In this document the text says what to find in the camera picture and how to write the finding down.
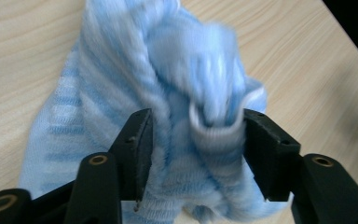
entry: crumpled cloth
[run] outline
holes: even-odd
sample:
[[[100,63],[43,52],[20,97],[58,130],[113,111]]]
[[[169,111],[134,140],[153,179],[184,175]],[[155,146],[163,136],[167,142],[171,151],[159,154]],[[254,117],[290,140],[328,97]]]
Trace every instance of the crumpled cloth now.
[[[124,223],[249,221],[286,203],[265,201],[242,151],[243,108],[266,91],[241,65],[234,32],[203,24],[171,0],[89,0],[58,87],[34,121],[19,187],[41,196],[107,151],[129,115],[153,109],[154,148],[143,201]]]

